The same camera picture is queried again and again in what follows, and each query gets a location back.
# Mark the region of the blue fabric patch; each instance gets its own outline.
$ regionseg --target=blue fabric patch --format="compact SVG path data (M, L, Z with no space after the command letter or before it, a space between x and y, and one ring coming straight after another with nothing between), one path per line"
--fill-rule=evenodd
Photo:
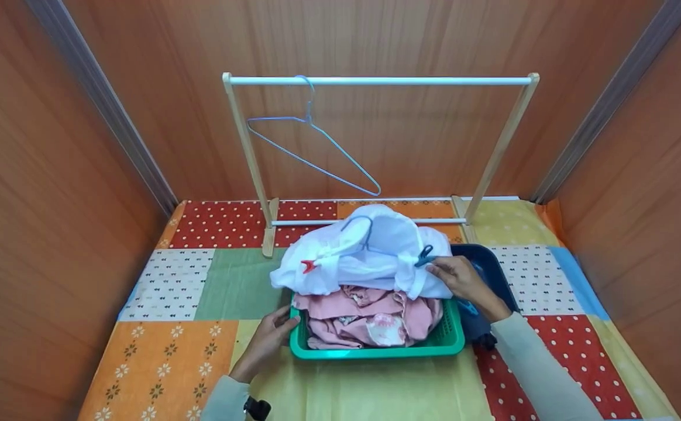
M130 292L130 295L127 296L127 302L122 306L122 309L119 310L119 313L116 314L116 320L119 322L119 318L122 317L122 313L127 309L127 306L132 306L132 298L134 298L135 293L137 293L137 286L140 285L140 282L137 280L135 281L135 286L132 287L132 292Z
M559 266L562 267L563 272L567 275L567 280L572 285L575 297L584 312L589 315L595 315L600 320L610 320L608 313L603 309L598 296L593 291L590 283L587 282L587 278L584 277L584 273L579 268L579 264L577 264L572 253L563 247L549 246L549 250L551 250Z

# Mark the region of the red clothespin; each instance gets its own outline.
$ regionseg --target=red clothespin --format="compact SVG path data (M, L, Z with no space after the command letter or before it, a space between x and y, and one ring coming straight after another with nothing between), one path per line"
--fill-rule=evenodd
M307 266L306 269L304 269L304 272L302 272L305 275L309 274L309 272L311 272L312 270L314 270L315 267L317 267L314 264L314 260L302 260L301 263L306 264Z

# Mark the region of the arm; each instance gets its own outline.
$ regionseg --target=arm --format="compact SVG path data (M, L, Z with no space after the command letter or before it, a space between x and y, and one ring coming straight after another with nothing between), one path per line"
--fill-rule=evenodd
M289 306L263 317L244 354L228 376L221 376L202 410L202 421L244 421L249 384L275 355L298 325L298 317L288 318Z
M202 410L203 421L244 421L244 405L249 397L249 384L221 376Z
M428 269L447 284L453 294L471 301L492 323L492 332L498 341L496 349L520 382L539 418L544 421L603 419L528 322L507 308L467 259L440 257Z
M525 318L512 313L493 323L492 332L498 341L496 349L520 382L539 418L544 421L603 419Z

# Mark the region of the wooden wall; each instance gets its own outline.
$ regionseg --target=wooden wall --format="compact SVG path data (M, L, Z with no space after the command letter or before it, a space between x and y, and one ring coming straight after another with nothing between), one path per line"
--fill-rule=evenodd
M75 419L164 225L24 2L0 2L0 419Z
M254 199L221 73L527 75L541 84L489 194L531 195L661 4L563 0L66 0L175 194ZM518 88L318 88L316 122L386 196L472 194ZM238 88L245 115L298 113L306 87ZM266 133L370 187L294 123ZM270 195L358 197L268 144Z
M681 415L681 27L558 197L601 302Z

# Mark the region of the white cloth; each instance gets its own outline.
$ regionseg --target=white cloth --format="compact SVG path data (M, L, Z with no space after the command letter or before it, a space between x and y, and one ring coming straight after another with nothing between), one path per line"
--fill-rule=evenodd
M385 205L366 205L348 218L304 234L270 273L273 288L327 295L341 285L404 291L410 299L452 298L452 292L424 266L415 267L424 246L429 256L452 256L447 236L418 227ZM304 273L313 261L314 269Z

